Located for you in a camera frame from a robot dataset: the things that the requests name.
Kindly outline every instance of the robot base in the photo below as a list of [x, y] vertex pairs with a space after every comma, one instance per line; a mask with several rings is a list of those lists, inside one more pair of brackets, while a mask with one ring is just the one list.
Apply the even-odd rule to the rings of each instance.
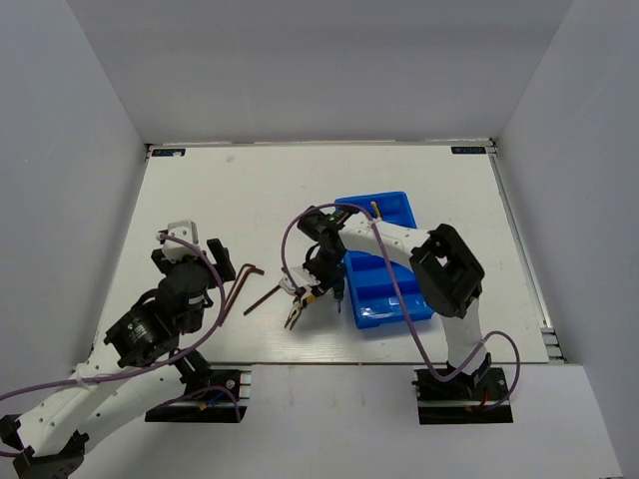
[[[437, 369], [441, 375], [449, 369]], [[500, 367], [489, 368], [473, 391], [459, 387], [455, 381], [439, 382], [427, 369], [415, 371], [419, 424], [493, 424], [511, 423], [510, 403], [487, 409], [508, 392], [506, 377]]]

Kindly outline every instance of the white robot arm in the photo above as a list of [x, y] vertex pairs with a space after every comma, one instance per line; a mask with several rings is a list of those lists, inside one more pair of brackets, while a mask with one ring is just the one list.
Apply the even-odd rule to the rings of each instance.
[[207, 290], [235, 279], [228, 250], [210, 239], [217, 263], [199, 257], [189, 247], [198, 243], [190, 221], [170, 224], [159, 240], [163, 246], [152, 260], [166, 277], [158, 287], [145, 292], [106, 337], [96, 338], [89, 358], [61, 381], [62, 388], [32, 410], [0, 420], [0, 438], [20, 451], [14, 459], [19, 477], [67, 477], [111, 432], [187, 386], [210, 385], [208, 364], [196, 350], [163, 361], [176, 368], [156, 367], [162, 356], [178, 351], [181, 334], [201, 329], [204, 309], [213, 304]]
[[484, 271], [456, 230], [441, 225], [435, 231], [399, 227], [370, 220], [348, 206], [332, 214], [319, 211], [300, 219], [298, 228], [319, 244], [316, 255], [292, 267], [280, 286], [295, 296], [287, 325], [293, 327], [302, 310], [316, 297], [343, 281], [341, 259], [348, 250], [380, 255], [375, 224], [391, 261], [412, 269], [428, 305], [441, 317], [448, 345], [449, 369], [462, 365], [457, 381], [472, 389], [490, 367], [479, 322], [479, 296]]

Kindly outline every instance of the white wall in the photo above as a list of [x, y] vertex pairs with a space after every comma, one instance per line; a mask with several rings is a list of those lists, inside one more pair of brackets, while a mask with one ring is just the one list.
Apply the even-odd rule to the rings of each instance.
[[487, 138], [570, 0], [70, 0], [147, 143]]
[[639, 4], [577, 0], [499, 141], [560, 342], [639, 477]]
[[[66, 2], [3, 2], [2, 392], [62, 379], [88, 354], [144, 157]], [[35, 396], [0, 405], [0, 416], [30, 408]], [[10, 470], [0, 463], [0, 477], [13, 477]]]

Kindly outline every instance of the blue tray compartment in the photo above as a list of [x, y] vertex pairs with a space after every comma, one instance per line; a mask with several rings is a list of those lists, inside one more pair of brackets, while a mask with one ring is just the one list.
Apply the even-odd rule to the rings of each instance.
[[[408, 197], [404, 192], [340, 198], [335, 202], [359, 205], [366, 208], [372, 215], [374, 210], [370, 202], [377, 202], [385, 222], [401, 227], [417, 228]], [[390, 276], [380, 256], [349, 251], [343, 262], [346, 266], [346, 281], [352, 312], [359, 329], [403, 321], [403, 314], [390, 282]], [[413, 321], [430, 319], [433, 311], [426, 305], [419, 292], [419, 286], [412, 271], [396, 263], [392, 264], [392, 270], [411, 319]]]

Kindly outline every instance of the allen key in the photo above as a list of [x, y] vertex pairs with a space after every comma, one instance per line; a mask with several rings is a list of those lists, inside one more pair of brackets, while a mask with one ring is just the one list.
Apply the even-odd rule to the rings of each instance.
[[260, 299], [258, 299], [256, 302], [254, 302], [251, 306], [249, 306], [249, 309], [244, 311], [244, 316], [247, 316], [247, 315], [251, 314], [259, 305], [261, 305], [263, 302], [265, 302], [267, 299], [269, 299], [271, 296], [273, 296], [276, 292], [278, 292], [278, 289], [280, 289], [280, 285], [279, 284], [276, 287], [274, 287], [273, 289], [271, 289], [269, 292], [267, 292]]
[[220, 326], [222, 326], [224, 324], [224, 321], [227, 320], [229, 312], [231, 312], [231, 308], [235, 304], [236, 299], [240, 295], [240, 291], [242, 291], [242, 288], [244, 287], [247, 279], [249, 278], [249, 275], [251, 274], [259, 274], [260, 276], [264, 276], [264, 270], [259, 269], [254, 264], [250, 264], [249, 262], [242, 265], [237, 276], [238, 279], [236, 279], [236, 282], [231, 287], [231, 291], [229, 291], [229, 299], [227, 300], [227, 305], [224, 309], [224, 314], [222, 316], [222, 321], [220, 321]]

